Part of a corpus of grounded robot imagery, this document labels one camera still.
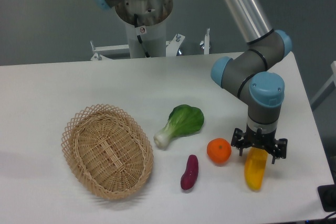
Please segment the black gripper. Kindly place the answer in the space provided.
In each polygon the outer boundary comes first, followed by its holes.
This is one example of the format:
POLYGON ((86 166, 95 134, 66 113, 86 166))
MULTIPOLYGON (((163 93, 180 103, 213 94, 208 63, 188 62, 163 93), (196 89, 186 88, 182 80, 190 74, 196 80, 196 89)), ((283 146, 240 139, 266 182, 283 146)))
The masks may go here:
POLYGON ((261 128, 253 131, 249 127, 246 132, 239 128, 235 128, 231 140, 231 146, 239 150, 239 156, 243 155, 244 149, 255 147, 266 150, 268 154, 272 155, 272 164, 275 164, 278 159, 286 159, 287 144, 286 138, 275 139, 276 130, 270 133, 263 133, 261 128))

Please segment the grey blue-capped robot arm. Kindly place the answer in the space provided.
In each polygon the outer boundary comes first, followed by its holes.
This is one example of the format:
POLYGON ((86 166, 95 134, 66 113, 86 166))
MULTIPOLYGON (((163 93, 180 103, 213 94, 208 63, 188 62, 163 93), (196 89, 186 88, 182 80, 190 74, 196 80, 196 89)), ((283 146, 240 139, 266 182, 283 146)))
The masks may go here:
MULTIPOLYGON (((291 52, 290 37, 275 30, 257 0, 225 0, 248 45, 236 59, 218 59, 211 78, 248 106, 246 131, 236 129, 232 146, 239 151, 249 147, 265 150, 273 159, 286 158, 285 138, 276 139, 285 83, 269 69, 291 52)), ((131 28, 129 50, 133 58, 165 57, 165 32, 159 31, 170 15, 172 0, 95 0, 102 9, 114 8, 131 28)))

